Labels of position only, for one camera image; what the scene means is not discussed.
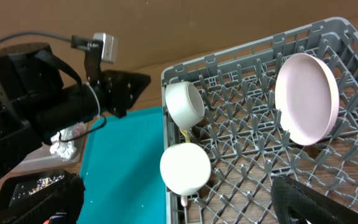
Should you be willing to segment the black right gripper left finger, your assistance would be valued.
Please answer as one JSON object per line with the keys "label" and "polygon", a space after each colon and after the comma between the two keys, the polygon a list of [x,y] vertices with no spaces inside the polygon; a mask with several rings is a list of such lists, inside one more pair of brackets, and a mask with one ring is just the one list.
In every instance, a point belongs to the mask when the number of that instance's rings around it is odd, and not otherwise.
{"label": "black right gripper left finger", "polygon": [[0,212],[3,223],[76,223],[84,204],[85,185],[71,174]]}

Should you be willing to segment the white plastic fork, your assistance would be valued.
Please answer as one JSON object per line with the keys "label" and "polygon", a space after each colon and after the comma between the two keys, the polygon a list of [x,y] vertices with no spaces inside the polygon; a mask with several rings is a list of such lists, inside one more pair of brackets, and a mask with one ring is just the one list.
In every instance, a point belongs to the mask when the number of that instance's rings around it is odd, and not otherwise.
{"label": "white plastic fork", "polygon": [[186,195],[182,195],[180,202],[183,207],[187,207],[188,206],[188,197]]}

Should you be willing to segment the yellow plastic spoon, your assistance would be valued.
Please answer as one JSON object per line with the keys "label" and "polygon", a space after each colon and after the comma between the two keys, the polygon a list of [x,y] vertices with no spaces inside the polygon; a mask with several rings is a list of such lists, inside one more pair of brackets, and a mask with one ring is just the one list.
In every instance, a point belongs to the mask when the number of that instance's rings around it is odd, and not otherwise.
{"label": "yellow plastic spoon", "polygon": [[190,139],[190,136],[189,136],[189,134],[188,134],[188,131],[185,130],[185,129],[180,129],[180,132],[181,132],[182,135],[184,136],[185,142],[186,142],[186,143],[190,143],[190,142],[191,142],[191,139]]}

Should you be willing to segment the white bowl with nuts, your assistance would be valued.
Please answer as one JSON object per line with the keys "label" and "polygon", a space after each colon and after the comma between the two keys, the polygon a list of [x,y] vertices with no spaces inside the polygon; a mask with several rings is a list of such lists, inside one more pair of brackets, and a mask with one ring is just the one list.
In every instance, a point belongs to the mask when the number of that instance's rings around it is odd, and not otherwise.
{"label": "white bowl with nuts", "polygon": [[211,176],[207,153],[191,142],[168,147],[160,159],[160,174],[175,194],[189,196],[202,188]]}

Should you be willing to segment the white plate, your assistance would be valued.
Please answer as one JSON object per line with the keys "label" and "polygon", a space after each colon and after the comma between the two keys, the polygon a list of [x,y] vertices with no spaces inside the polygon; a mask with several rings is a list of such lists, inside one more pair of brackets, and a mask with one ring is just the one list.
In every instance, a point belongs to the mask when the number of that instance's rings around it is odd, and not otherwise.
{"label": "white plate", "polygon": [[279,70],[275,107],[290,139],[309,146],[325,138],[339,113],[339,89],[331,69],[306,53],[290,56]]}

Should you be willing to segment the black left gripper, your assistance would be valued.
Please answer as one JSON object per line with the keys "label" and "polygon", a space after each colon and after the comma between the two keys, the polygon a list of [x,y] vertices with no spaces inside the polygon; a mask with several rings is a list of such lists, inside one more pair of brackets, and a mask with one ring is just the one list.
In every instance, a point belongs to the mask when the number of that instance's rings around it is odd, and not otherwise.
{"label": "black left gripper", "polygon": [[127,110],[151,83],[150,75],[143,73],[105,70],[101,74],[102,108],[118,118],[126,116]]}

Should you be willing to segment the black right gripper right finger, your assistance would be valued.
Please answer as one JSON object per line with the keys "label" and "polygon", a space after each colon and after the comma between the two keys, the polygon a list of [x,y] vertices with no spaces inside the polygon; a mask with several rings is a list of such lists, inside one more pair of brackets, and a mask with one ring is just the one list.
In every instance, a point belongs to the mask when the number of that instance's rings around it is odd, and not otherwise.
{"label": "black right gripper right finger", "polygon": [[358,213],[284,175],[273,179],[272,206],[280,224],[358,224]]}

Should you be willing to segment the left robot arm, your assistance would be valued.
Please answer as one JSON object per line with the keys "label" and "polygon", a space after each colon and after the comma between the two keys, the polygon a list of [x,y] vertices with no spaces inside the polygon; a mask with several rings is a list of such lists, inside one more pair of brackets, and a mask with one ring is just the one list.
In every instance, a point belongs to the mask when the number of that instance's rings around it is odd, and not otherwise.
{"label": "left robot arm", "polygon": [[0,49],[0,179],[59,131],[104,112],[124,117],[150,82],[105,70],[84,84],[45,42]]}

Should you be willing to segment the white napkin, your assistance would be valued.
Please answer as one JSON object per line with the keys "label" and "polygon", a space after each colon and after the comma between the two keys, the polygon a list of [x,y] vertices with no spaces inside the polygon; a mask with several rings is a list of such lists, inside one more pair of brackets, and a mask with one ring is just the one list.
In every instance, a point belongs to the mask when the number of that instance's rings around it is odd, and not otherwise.
{"label": "white napkin", "polygon": [[50,153],[58,156],[64,160],[71,159],[77,151],[74,141],[63,142],[65,139],[71,139],[73,137],[73,131],[60,131],[53,137],[51,137],[52,145],[50,146]]}

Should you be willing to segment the white bowl with crumbs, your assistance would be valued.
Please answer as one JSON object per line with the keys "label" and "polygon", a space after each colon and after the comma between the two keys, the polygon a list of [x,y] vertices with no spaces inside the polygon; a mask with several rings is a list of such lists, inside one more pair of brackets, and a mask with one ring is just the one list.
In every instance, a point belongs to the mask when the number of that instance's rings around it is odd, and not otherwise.
{"label": "white bowl with crumbs", "polygon": [[172,120],[180,129],[190,129],[204,118],[203,99],[190,82],[167,85],[165,102]]}

